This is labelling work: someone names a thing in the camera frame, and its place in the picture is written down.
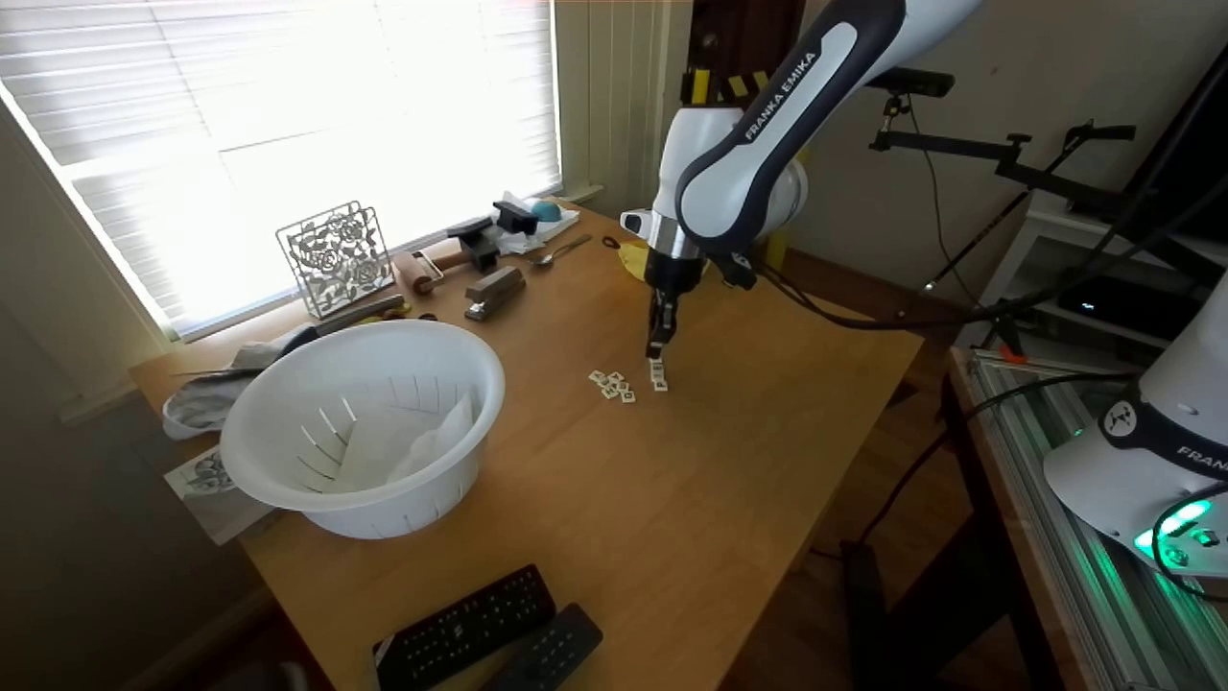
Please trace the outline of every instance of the wooden table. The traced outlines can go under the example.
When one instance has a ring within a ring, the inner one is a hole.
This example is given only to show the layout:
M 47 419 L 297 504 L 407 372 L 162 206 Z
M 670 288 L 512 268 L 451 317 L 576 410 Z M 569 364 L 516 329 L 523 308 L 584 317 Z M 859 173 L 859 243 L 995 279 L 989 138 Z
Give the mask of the wooden table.
M 613 233 L 584 216 L 576 233 Z M 461 317 L 461 285 L 427 303 Z M 588 243 L 494 321 L 468 321 L 507 367 L 507 402 L 473 495 L 398 541 L 346 541 L 297 516 L 241 539 L 335 686 L 372 686 L 382 634 L 537 566 L 557 602 L 607 634 L 569 686 L 716 686 L 783 571 L 915 355 L 909 334 L 824 326 L 767 285 L 705 275 L 666 351 L 670 393 L 644 383 L 649 292 Z M 139 367 L 157 402 L 233 351 Z M 625 372 L 636 402 L 607 402 L 590 367 Z

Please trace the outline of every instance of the electronic device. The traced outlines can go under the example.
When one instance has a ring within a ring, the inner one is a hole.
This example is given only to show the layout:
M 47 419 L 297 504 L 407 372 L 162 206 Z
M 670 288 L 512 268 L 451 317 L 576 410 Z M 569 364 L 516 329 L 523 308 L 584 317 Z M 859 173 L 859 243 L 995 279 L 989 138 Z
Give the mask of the electronic device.
M 487 691 L 546 691 L 560 686 L 602 631 L 571 602 L 487 682 Z
M 539 571 L 525 566 L 378 640 L 378 686 L 433 686 L 553 617 L 553 595 Z
M 1094 429 L 1043 461 L 1051 491 L 1098 534 L 1179 577 L 1228 577 L 1228 279 Z
M 1055 303 L 1087 317 L 1139 329 L 1161 342 L 1175 342 L 1202 308 L 1202 301 L 1193 294 L 1160 292 L 1119 275 L 1087 275 L 1075 288 L 1065 288 Z

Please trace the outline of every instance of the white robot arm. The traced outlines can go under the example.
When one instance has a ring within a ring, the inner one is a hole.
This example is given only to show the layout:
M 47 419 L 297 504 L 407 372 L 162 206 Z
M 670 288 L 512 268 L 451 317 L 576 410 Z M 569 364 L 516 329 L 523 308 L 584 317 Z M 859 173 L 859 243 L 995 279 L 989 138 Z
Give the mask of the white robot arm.
M 1228 577 L 1228 279 L 1094 429 L 1043 461 L 1051 491 L 1098 534 L 1179 577 Z M 1189 499 L 1156 534 L 1156 517 Z
M 744 251 L 762 233 L 769 188 L 803 143 L 851 87 L 909 60 L 975 8 L 977 0 L 832 0 L 775 70 L 767 94 L 680 173 L 675 224 L 734 285 L 752 285 Z
M 977 0 L 830 0 L 769 86 L 737 109 L 684 109 L 659 159 L 653 210 L 625 210 L 620 228 L 649 243 L 649 380 L 662 393 L 662 344 L 680 294 L 698 285 L 703 257 L 723 279 L 752 288 L 752 243 L 804 205 L 803 143 L 876 73 L 968 19 Z

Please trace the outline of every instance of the small object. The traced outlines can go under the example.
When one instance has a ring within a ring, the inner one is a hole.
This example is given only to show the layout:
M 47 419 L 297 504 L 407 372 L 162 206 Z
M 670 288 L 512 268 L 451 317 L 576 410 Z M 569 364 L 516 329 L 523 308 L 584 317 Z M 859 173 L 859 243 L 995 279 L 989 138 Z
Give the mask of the small object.
M 525 210 L 525 206 L 516 206 L 508 200 L 494 205 L 494 210 L 497 210 L 494 228 L 502 228 L 508 233 L 537 233 L 537 216 L 534 210 Z
M 437 273 L 448 273 L 448 268 L 465 266 L 465 245 L 461 245 L 461 238 L 439 238 L 439 243 L 423 245 L 413 257 L 423 257 Z
M 537 268 L 537 273 L 553 268 L 557 257 L 571 252 L 571 251 L 584 245 L 584 243 L 588 243 L 588 233 L 565 243 L 565 245 L 553 251 L 553 252 L 537 252 L 534 268 Z
M 565 210 L 560 210 L 560 205 L 553 205 L 553 200 L 534 200 L 534 219 L 537 219 L 537 224 L 560 224 Z
M 497 266 L 497 245 L 487 238 L 492 219 L 476 219 L 468 228 L 448 232 L 448 238 L 461 243 L 461 252 L 476 273 L 494 273 Z
M 413 292 L 413 294 L 433 294 L 433 285 L 439 279 L 439 268 L 429 266 L 423 252 L 396 262 L 398 266 L 398 279 Z
M 468 285 L 465 294 L 468 301 L 487 301 L 487 294 L 497 294 L 497 292 L 508 292 L 512 285 L 525 285 L 523 268 L 502 266 L 497 273 Z
M 497 268 L 497 273 L 492 273 L 492 275 L 484 275 L 484 279 L 465 288 L 465 294 L 473 301 L 465 308 L 465 317 L 487 321 L 523 292 L 525 292 L 525 273 L 507 266 L 507 268 Z
M 534 566 L 375 644 L 378 686 L 433 686 L 512 636 L 549 625 L 553 595 Z
M 494 292 L 487 301 L 476 301 L 476 303 L 465 308 L 465 317 L 492 321 L 523 292 L 525 292 L 525 285 L 512 285 L 508 292 Z
M 571 602 L 492 681 L 487 691 L 560 686 L 597 640 L 602 631 Z
M 590 367 L 588 380 L 602 393 L 602 401 L 616 401 L 616 402 L 636 402 L 636 393 L 630 389 L 630 380 L 620 372 L 602 372 Z
M 375 206 L 336 205 L 274 232 L 313 321 L 392 288 Z
M 366 294 L 360 303 L 347 303 L 346 311 L 335 311 L 319 321 L 323 334 L 335 334 L 335 329 L 346 329 L 360 317 L 372 317 L 372 315 L 398 315 L 407 308 L 407 301 L 398 292 L 386 292 L 386 294 Z
M 172 442 L 199 436 L 226 427 L 231 408 L 248 389 L 248 375 L 201 375 L 162 402 L 162 433 Z
M 666 393 L 662 358 L 649 358 L 649 383 L 653 393 Z
M 189 506 L 189 516 L 213 546 L 233 541 L 258 517 L 272 516 L 272 506 L 233 488 L 217 451 L 207 451 L 182 461 L 178 468 L 164 474 L 164 484 L 177 491 L 177 499 Z

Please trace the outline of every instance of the robotic arm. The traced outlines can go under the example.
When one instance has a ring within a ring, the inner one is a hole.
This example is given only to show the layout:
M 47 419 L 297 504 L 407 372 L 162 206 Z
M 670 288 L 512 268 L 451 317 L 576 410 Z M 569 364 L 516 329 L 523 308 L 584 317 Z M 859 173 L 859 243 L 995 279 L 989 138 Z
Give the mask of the robotic arm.
M 620 216 L 649 243 L 649 380 L 666 393 L 662 344 L 680 294 L 698 285 L 703 257 L 752 288 L 752 243 L 804 205 L 803 143 L 876 73 L 968 19 L 977 0 L 832 0 L 775 70 L 759 100 L 684 109 L 659 159 L 653 210 Z
M 744 251 L 762 233 L 769 188 L 803 143 L 851 87 L 909 60 L 975 8 L 977 0 L 832 0 L 767 94 L 684 170 L 680 228 L 734 285 L 746 288 L 754 273 Z

